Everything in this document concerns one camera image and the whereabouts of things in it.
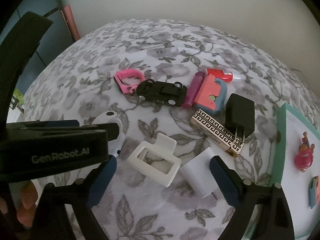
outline pink watch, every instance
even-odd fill
[[[123,94],[128,94],[128,93],[132,94],[132,93],[134,93],[136,91],[136,88],[139,85],[139,84],[125,85],[122,82],[122,79],[129,78],[129,77],[137,77],[137,78],[139,78],[140,79],[140,83],[142,81],[146,80],[144,75],[139,70],[136,70],[136,69],[125,69],[125,70],[118,71],[116,73],[116,75],[113,77],[113,79],[118,84],[119,89],[121,90],[121,92]]]

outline greek key pattern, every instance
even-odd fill
[[[219,138],[227,146],[229,146],[236,153],[240,153],[244,143],[238,138],[235,140],[235,136],[230,133],[222,124],[214,120],[210,115],[199,109],[192,116],[196,122],[198,122],[204,129]]]

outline logo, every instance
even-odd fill
[[[90,154],[89,150],[90,149],[87,147],[87,148],[83,148],[82,151],[75,150],[73,152],[52,153],[51,155],[46,155],[46,156],[33,155],[31,157],[31,160],[35,164],[51,162],[51,161],[56,161],[56,160],[63,160],[63,159],[68,159],[68,158],[79,157],[82,155],[88,155],[88,154]]]

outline black toy car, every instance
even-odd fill
[[[140,83],[136,93],[141,100],[180,107],[186,98],[187,90],[180,82],[173,84],[147,79]]]

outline black power adapter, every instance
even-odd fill
[[[244,140],[254,132],[254,102],[238,94],[231,94],[226,104],[225,127]]]

